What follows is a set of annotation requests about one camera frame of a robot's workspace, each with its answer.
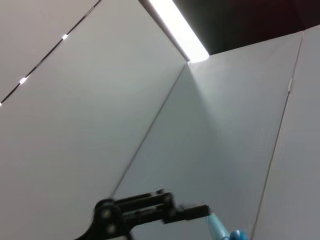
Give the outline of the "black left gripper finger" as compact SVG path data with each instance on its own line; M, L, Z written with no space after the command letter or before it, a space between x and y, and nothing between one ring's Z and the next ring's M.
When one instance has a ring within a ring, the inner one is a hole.
M173 194L165 189L118 199L115 204L128 227L155 221L162 221L163 224L190 221L211 213L209 206L202 203L176 205Z

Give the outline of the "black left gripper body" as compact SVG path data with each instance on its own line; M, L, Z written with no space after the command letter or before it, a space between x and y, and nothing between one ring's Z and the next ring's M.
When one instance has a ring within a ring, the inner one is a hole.
M131 240L120 208L112 198L100 200L93 209L89 228L76 240Z

